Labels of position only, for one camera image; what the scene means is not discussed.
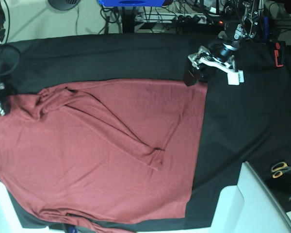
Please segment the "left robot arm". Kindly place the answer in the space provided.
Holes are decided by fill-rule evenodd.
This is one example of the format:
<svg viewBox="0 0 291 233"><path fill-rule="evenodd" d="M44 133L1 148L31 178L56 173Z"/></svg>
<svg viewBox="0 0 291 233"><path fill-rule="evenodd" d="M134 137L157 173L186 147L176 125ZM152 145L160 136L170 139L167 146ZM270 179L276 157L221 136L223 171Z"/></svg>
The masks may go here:
<svg viewBox="0 0 291 233"><path fill-rule="evenodd" d="M191 67L184 75L186 86L206 82L217 71L227 76L229 85L244 82L244 71L237 67L235 54L241 48L241 42L252 40L259 25L258 0L225 0L223 7L218 5L217 16L210 13L204 1L199 2L201 12L211 22L221 22L224 30L208 45L200 46L198 51L188 55Z"/></svg>

